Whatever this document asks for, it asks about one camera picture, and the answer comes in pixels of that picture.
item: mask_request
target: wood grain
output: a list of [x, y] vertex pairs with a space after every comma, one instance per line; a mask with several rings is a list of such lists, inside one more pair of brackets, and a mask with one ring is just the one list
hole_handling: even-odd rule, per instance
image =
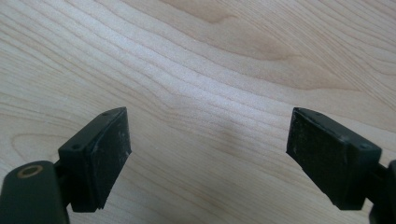
[[396, 159], [396, 3], [2, 1], [0, 176], [127, 106], [133, 154], [72, 223], [368, 223], [286, 155], [294, 106]]

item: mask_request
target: wooden table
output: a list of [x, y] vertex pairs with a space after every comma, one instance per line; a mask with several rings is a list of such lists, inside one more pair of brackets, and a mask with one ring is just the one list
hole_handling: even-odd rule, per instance
[[133, 154], [72, 223], [368, 223], [286, 153], [294, 106], [396, 159], [394, 1], [3, 1], [0, 176], [126, 106]]

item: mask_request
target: light wooden surface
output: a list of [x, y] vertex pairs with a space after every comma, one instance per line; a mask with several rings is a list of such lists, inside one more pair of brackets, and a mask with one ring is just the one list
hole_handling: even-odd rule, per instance
[[287, 154], [294, 106], [396, 159], [396, 3], [2, 1], [0, 176], [127, 106], [133, 154], [72, 223], [368, 223]]

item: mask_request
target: black plastic part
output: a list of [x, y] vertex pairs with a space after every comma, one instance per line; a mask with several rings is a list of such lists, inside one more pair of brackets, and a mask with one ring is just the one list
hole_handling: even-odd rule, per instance
[[69, 223], [50, 161], [35, 161], [8, 173], [0, 198], [0, 223]]
[[131, 152], [125, 107], [92, 120], [59, 148], [56, 167], [65, 203], [75, 212], [103, 208]]
[[294, 108], [287, 153], [341, 210], [360, 210], [381, 148], [334, 120]]

